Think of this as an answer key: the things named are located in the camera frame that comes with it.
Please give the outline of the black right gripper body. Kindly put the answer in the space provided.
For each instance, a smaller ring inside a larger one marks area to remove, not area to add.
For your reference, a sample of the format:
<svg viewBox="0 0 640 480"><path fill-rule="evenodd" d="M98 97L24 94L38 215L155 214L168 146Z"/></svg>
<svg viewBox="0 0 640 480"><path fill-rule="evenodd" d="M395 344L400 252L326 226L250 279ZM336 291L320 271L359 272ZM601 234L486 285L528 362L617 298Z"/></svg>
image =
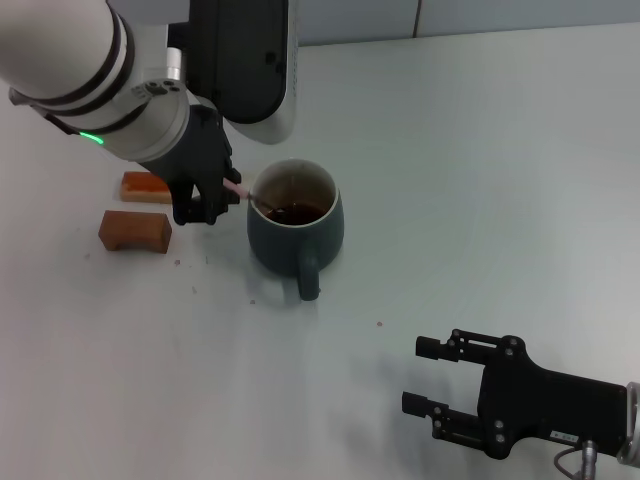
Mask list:
<svg viewBox="0 0 640 480"><path fill-rule="evenodd" d="M548 439L554 431L597 443L626 439L624 387L546 370L529 360L486 366L477 410L487 436L501 436L505 443Z"/></svg>

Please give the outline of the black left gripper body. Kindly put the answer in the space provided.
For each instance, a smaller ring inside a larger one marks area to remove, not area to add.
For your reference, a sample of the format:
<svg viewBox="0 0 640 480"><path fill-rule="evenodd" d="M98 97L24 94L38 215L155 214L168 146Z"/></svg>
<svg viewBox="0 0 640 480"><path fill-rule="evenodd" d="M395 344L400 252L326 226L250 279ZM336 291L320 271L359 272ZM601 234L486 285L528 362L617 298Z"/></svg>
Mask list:
<svg viewBox="0 0 640 480"><path fill-rule="evenodd" d="M219 112L203 105L191 105L186 129L177 143L166 154L142 166L167 185L218 185L224 178L233 180L231 155Z"/></svg>

